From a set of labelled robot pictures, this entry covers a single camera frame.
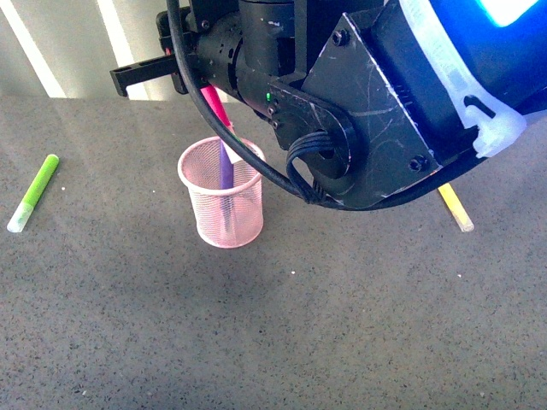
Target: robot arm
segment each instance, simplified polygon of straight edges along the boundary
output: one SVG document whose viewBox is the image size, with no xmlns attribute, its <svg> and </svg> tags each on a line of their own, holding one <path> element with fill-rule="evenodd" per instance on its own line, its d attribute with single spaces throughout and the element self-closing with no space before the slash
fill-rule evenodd
<svg viewBox="0 0 547 410">
<path fill-rule="evenodd" d="M 438 19 L 456 62 L 438 43 L 424 45 L 441 36 L 424 23 L 431 19 L 413 16 L 417 3 Z M 121 95 L 166 74 L 181 94 L 212 84 L 272 126 L 292 193 L 343 209 L 387 208 L 484 161 L 476 143 L 491 123 L 500 133 L 513 117 L 547 109 L 547 2 L 524 3 L 507 16 L 489 0 L 193 0 L 180 10 L 192 84 L 175 61 L 167 13 L 156 22 L 166 56 L 112 76 Z"/>
</svg>

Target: yellow marker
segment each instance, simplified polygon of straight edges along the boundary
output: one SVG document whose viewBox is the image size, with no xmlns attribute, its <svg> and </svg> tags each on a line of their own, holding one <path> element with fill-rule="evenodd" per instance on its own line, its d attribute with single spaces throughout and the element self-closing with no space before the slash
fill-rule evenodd
<svg viewBox="0 0 547 410">
<path fill-rule="evenodd" d="M 462 232 L 470 232 L 475 229 L 475 225 L 471 221 L 471 218 L 469 218 L 466 210 L 463 208 L 463 205 L 452 189 L 452 186 L 450 184 L 444 184 L 438 189 L 438 191 L 446 202 L 446 206 L 452 212 L 452 215 L 454 215 L 454 219 L 460 226 L 460 229 L 462 229 Z"/>
</svg>

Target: black metal plate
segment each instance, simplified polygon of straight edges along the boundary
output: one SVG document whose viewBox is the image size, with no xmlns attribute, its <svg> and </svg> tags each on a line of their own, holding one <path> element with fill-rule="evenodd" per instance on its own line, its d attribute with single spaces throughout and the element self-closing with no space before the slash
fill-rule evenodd
<svg viewBox="0 0 547 410">
<path fill-rule="evenodd" d="M 370 22 L 367 12 L 344 15 L 335 30 L 346 30 L 349 43 L 337 47 L 329 41 L 303 85 L 303 91 L 346 111 L 368 153 L 359 167 L 341 179 L 312 170 L 326 192 L 352 208 L 371 207 L 440 169 L 362 40 L 362 30 Z M 421 172 L 409 168 L 418 155 L 429 164 Z"/>
</svg>

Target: blue light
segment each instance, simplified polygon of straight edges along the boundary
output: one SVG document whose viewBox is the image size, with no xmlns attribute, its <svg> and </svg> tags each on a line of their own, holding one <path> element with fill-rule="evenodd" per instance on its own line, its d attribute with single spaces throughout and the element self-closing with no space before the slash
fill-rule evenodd
<svg viewBox="0 0 547 410">
<path fill-rule="evenodd" d="M 506 27 L 519 20 L 539 0 L 477 0 L 491 20 Z"/>
</svg>

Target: black cable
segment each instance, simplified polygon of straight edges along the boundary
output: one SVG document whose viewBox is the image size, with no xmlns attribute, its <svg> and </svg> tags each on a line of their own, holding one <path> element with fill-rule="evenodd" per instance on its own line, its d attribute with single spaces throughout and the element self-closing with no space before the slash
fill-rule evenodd
<svg viewBox="0 0 547 410">
<path fill-rule="evenodd" d="M 247 162 L 250 166 L 255 168 L 257 172 L 261 173 L 265 178 L 269 179 L 278 187 L 305 200 L 305 198 L 301 196 L 301 192 L 298 187 L 296 187 L 285 175 L 279 173 L 275 168 L 270 167 L 265 161 L 256 156 L 243 142 L 237 139 L 216 116 L 215 111 L 213 111 L 213 109 L 209 106 L 207 100 L 205 100 L 205 97 L 197 86 L 197 81 L 193 78 L 190 64 L 185 57 L 184 33 L 180 20 L 179 0 L 167 0 L 167 6 L 169 30 L 171 32 L 175 59 L 177 61 L 177 65 L 179 66 L 180 75 L 186 85 L 186 89 L 188 90 L 192 101 L 196 104 L 199 113 L 209 124 L 209 126 L 218 134 L 220 139 L 227 146 L 233 149 L 242 160 Z M 325 208 L 353 210 L 339 204 L 331 197 L 324 197 L 322 202 L 312 203 L 321 205 Z"/>
</svg>

